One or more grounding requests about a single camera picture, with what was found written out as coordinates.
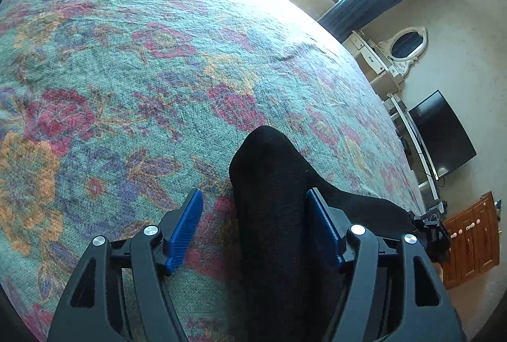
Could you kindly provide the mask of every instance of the black garment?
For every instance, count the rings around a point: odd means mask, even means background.
[[[249,342],[322,339],[341,289],[333,274],[316,274],[305,252],[306,192],[317,187],[329,206],[377,236],[413,232],[408,213],[375,197],[326,182],[278,130],[254,130],[229,167],[241,242]]]

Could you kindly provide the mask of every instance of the television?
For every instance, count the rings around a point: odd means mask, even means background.
[[[433,176],[447,175],[477,155],[458,117],[439,90],[409,111],[433,162]]]

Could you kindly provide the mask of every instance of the silver screw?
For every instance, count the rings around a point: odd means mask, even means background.
[[[361,235],[364,235],[364,233],[366,232],[366,229],[364,228],[363,225],[352,225],[350,227],[350,231],[354,234],[354,235],[358,235],[358,236],[361,236]]]
[[[408,235],[403,236],[403,240],[406,243],[410,243],[411,245],[417,242],[417,238],[414,235],[411,235],[410,233]]]
[[[158,233],[158,227],[156,227],[155,225],[150,225],[150,226],[147,226],[144,228],[144,234],[146,236],[153,236],[153,235],[156,235]]]
[[[94,237],[93,240],[92,240],[92,243],[95,246],[103,245],[104,243],[106,243],[106,238],[104,236]]]

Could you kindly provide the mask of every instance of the cabinet door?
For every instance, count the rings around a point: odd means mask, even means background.
[[[472,209],[456,218],[456,228],[458,266],[462,281],[468,281],[478,275],[477,230]]]
[[[457,240],[458,229],[456,220],[450,220],[445,223],[445,228],[451,235],[451,247],[449,249],[449,262],[442,265],[444,270],[444,286],[446,289],[452,289],[461,283],[461,272],[458,266]]]
[[[490,270],[500,263],[498,243],[498,219],[492,197],[473,207],[478,247],[478,270],[480,273]]]

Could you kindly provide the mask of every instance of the floral bedspread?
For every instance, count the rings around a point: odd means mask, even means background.
[[[260,125],[338,188],[419,212],[381,101],[286,0],[3,0],[0,20],[0,283],[41,341],[90,240],[194,186],[205,209],[169,291],[190,341],[244,340],[228,166]]]

